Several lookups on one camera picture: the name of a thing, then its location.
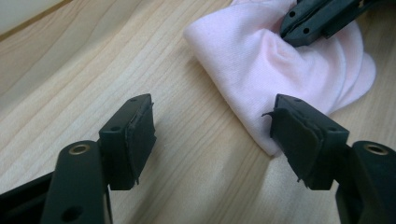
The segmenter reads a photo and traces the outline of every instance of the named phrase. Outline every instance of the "pink fabric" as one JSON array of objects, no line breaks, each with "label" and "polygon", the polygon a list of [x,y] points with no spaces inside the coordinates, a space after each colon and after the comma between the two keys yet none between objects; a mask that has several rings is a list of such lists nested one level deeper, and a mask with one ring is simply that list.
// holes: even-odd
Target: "pink fabric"
[{"label": "pink fabric", "polygon": [[294,48],[279,37],[293,0],[236,0],[186,28],[184,36],[233,112],[269,155],[279,148],[269,137],[277,93],[307,101],[325,114],[366,93],[375,64],[363,52],[355,22],[330,39]]}]

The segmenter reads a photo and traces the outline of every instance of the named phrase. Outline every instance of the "black plastic tool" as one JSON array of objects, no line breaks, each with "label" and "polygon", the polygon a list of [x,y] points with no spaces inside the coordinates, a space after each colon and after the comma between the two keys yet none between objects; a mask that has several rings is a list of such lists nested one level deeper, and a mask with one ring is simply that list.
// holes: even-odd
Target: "black plastic tool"
[{"label": "black plastic tool", "polygon": [[349,131],[314,107],[279,94],[271,137],[299,180],[310,189],[330,189],[342,223],[396,223],[396,152],[378,143],[347,145]]},{"label": "black plastic tool", "polygon": [[149,94],[128,100],[97,142],[73,143],[55,171],[0,195],[0,223],[112,223],[108,187],[127,190],[156,141]]},{"label": "black plastic tool", "polygon": [[285,16],[281,37],[294,47],[306,46],[324,36],[329,38],[361,13],[379,3],[395,0],[302,0]]}]

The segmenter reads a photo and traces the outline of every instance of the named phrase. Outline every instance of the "clamp jaw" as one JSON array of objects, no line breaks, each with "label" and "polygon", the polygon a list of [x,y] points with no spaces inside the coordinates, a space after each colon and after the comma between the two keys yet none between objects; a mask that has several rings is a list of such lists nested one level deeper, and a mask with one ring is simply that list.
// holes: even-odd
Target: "clamp jaw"
[{"label": "clamp jaw", "polygon": [[396,223],[396,152],[374,142],[347,145],[349,131],[306,102],[279,94],[271,137],[310,189],[336,180],[342,223]]},{"label": "clamp jaw", "polygon": [[367,9],[395,0],[301,0],[285,16],[280,36],[294,47],[330,38]]},{"label": "clamp jaw", "polygon": [[0,195],[0,223],[112,223],[108,187],[128,190],[154,146],[151,96],[128,100],[97,142],[73,143],[53,173]]}]

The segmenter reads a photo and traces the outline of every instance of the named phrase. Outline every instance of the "metal rivet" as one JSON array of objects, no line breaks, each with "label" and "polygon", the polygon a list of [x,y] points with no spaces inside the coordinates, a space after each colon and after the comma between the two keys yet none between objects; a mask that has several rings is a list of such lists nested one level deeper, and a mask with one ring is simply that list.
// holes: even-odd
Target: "metal rivet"
[{"label": "metal rivet", "polygon": [[372,144],[366,144],[363,147],[367,151],[369,151],[371,153],[374,153],[376,155],[380,155],[380,156],[388,155],[388,151],[386,149],[382,148],[381,146],[376,146],[376,145],[372,145]]},{"label": "metal rivet", "polygon": [[90,150],[90,146],[88,146],[88,145],[85,145],[85,144],[76,145],[76,146],[70,148],[69,153],[73,156],[77,156],[77,155],[82,154],[88,150]]}]

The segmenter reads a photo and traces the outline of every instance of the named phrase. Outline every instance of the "wooden table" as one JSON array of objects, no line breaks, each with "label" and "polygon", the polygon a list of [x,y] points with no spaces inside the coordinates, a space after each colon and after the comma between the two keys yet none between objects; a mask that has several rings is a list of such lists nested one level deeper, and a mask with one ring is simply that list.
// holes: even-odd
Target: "wooden table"
[{"label": "wooden table", "polygon": [[[268,157],[182,37],[230,1],[74,0],[0,42],[0,192],[54,169],[59,151],[96,140],[129,98],[150,92],[156,142],[130,191],[111,192],[115,223],[338,223],[334,193],[311,191]],[[349,143],[396,148],[396,14],[359,19],[377,78],[332,118]]]}]

